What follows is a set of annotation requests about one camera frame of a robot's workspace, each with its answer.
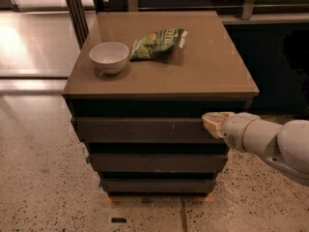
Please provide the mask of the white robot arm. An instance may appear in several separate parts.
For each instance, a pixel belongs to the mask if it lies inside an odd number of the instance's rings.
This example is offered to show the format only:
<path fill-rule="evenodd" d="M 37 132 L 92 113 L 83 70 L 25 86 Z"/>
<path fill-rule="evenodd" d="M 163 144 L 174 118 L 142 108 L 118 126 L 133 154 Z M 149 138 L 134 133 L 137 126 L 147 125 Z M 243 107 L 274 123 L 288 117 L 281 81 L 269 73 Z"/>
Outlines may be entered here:
<path fill-rule="evenodd" d="M 292 120 L 280 125 L 241 112 L 208 112 L 205 129 L 242 153 L 258 156 L 292 181 L 309 186 L 309 122 Z"/>

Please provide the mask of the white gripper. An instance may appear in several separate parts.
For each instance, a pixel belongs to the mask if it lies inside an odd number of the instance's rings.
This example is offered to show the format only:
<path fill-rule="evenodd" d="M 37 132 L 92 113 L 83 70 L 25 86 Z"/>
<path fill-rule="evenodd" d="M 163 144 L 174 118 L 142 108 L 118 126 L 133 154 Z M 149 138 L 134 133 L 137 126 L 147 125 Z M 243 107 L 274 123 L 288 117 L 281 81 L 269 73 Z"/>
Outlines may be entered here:
<path fill-rule="evenodd" d="M 205 129 L 216 139 L 223 137 L 229 148 L 244 152 L 243 136 L 247 127 L 259 116 L 241 112 L 208 112 L 202 116 Z"/>

